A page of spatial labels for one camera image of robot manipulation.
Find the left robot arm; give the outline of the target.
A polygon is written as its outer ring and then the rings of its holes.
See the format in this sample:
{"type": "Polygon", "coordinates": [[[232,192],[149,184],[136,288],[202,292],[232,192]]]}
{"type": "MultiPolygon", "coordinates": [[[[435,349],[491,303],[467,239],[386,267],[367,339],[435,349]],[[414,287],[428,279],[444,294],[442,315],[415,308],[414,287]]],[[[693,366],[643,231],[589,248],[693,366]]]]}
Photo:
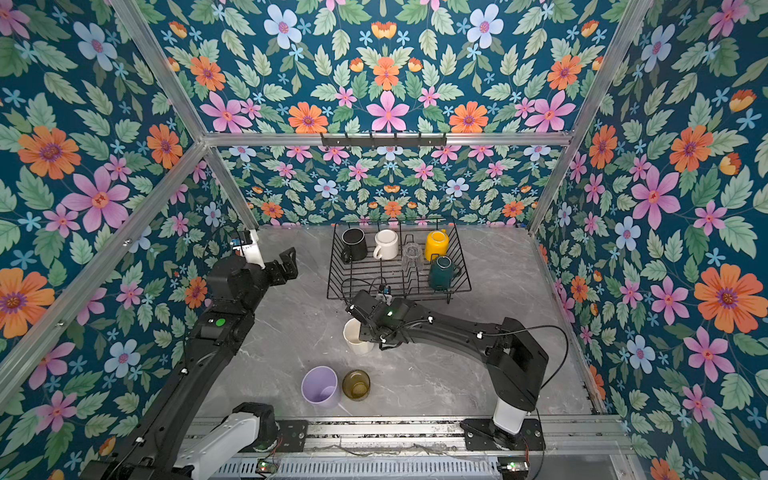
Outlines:
{"type": "Polygon", "coordinates": [[[289,248],[264,265],[232,255],[212,268],[211,305],[185,341],[183,357],[137,426],[102,460],[90,462],[84,479],[209,479],[235,454],[253,446],[273,449],[280,438],[274,408],[258,402],[236,406],[191,447],[183,441],[200,406],[239,352],[267,291],[298,276],[289,248]]]}

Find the cream mug with handle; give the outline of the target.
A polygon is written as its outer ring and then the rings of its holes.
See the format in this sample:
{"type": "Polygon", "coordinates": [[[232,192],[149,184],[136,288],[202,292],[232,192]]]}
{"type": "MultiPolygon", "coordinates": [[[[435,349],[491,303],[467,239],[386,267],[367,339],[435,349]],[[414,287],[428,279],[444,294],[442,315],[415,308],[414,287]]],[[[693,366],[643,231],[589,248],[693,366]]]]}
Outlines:
{"type": "Polygon", "coordinates": [[[376,347],[375,343],[364,341],[361,338],[361,327],[362,324],[352,318],[346,322],[343,328],[343,338],[349,349],[356,355],[366,355],[376,347]]]}

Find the olive green glass cup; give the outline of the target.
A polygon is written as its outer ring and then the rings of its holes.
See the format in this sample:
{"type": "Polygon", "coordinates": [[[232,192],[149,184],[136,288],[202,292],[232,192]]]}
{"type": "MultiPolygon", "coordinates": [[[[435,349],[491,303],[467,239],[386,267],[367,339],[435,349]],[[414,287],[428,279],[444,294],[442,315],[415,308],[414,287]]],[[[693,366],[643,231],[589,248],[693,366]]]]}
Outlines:
{"type": "Polygon", "coordinates": [[[363,370],[352,370],[348,372],[342,380],[342,391],[344,395],[353,401],[362,401],[370,393],[371,379],[363,370]]]}

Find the lilac plastic cup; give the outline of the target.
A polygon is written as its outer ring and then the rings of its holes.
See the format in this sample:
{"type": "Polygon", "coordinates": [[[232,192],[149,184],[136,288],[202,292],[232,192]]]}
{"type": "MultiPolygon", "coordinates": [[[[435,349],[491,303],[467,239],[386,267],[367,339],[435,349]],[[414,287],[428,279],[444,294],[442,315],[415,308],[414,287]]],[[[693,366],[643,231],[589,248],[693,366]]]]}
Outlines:
{"type": "Polygon", "coordinates": [[[309,404],[321,408],[338,405],[341,387],[336,372],[328,366],[309,370],[301,382],[301,394],[309,404]]]}

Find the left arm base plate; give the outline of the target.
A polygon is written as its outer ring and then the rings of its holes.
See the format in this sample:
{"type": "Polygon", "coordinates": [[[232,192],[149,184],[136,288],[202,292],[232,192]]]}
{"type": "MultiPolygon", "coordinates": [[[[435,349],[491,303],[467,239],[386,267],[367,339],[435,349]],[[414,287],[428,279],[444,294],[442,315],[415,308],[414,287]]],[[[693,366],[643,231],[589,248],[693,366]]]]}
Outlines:
{"type": "Polygon", "coordinates": [[[309,422],[306,420],[277,420],[274,434],[257,439],[243,447],[240,453],[300,453],[308,438],[309,422]]]}

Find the black mug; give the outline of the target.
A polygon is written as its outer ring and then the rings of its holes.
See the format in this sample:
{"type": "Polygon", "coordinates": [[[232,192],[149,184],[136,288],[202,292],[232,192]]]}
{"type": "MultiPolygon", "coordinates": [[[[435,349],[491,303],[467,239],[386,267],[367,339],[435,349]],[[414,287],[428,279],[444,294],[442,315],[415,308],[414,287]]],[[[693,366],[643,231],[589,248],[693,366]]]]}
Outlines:
{"type": "Polygon", "coordinates": [[[359,262],[366,259],[368,247],[365,232],[360,228],[349,228],[341,236],[341,259],[344,263],[359,262]]]}

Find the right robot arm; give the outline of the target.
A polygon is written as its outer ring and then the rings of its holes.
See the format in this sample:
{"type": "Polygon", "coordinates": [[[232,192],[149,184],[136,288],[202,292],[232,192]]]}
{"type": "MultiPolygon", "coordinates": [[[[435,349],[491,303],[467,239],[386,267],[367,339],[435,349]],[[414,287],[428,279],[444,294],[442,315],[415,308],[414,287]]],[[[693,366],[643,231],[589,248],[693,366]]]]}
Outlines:
{"type": "Polygon", "coordinates": [[[549,355],[521,322],[510,317],[500,324],[463,320],[408,299],[377,300],[365,291],[349,301],[347,312],[361,323],[361,339],[381,350],[427,344],[481,363],[496,405],[490,425],[473,432],[504,447],[524,438],[524,422],[537,407],[549,355]]]}

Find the cream mug green handle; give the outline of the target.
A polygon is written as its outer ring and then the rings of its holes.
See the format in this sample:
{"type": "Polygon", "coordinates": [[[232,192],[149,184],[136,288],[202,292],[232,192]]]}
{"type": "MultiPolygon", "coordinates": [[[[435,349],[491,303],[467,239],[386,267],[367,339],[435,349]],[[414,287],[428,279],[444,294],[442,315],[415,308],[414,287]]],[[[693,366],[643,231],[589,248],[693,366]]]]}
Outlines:
{"type": "Polygon", "coordinates": [[[447,255],[433,254],[430,260],[428,285],[435,291],[449,291],[453,279],[462,269],[447,255]]]}

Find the yellow mug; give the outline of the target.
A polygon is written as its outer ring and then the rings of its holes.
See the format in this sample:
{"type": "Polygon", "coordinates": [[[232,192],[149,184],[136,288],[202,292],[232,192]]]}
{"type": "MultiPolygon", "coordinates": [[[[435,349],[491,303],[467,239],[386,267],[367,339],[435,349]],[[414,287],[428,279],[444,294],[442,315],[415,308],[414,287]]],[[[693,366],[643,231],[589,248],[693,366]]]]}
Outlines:
{"type": "Polygon", "coordinates": [[[450,245],[450,237],[445,230],[434,230],[427,234],[425,242],[425,259],[431,262],[437,256],[444,256],[450,245]]]}

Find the red interior white mug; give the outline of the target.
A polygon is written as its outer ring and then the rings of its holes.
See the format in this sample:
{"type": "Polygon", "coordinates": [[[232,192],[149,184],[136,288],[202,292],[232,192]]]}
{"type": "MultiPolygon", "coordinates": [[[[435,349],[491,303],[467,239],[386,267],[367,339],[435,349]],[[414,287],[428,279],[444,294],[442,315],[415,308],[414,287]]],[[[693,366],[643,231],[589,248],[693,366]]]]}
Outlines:
{"type": "Polygon", "coordinates": [[[391,229],[383,229],[376,233],[374,237],[375,248],[373,258],[380,261],[394,260],[399,252],[398,234],[391,229]]]}

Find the clear glass cup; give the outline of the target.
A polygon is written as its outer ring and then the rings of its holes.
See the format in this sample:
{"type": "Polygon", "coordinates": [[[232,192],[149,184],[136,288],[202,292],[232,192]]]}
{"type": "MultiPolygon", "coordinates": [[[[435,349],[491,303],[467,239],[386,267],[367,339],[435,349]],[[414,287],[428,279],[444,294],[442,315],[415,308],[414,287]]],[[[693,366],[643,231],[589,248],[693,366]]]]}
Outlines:
{"type": "Polygon", "coordinates": [[[401,260],[404,277],[410,277],[412,274],[418,273],[422,257],[422,249],[418,243],[409,241],[403,244],[401,249],[401,260]]]}

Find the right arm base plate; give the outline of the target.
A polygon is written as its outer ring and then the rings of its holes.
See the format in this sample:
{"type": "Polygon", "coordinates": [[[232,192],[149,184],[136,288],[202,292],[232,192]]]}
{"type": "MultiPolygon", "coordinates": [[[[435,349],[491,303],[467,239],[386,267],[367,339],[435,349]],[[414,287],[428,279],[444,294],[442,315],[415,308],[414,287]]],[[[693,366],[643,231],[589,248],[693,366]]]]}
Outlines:
{"type": "Polygon", "coordinates": [[[490,418],[467,418],[459,426],[469,451],[544,451],[546,448],[541,422],[535,418],[525,418],[516,434],[502,430],[490,418]]]}

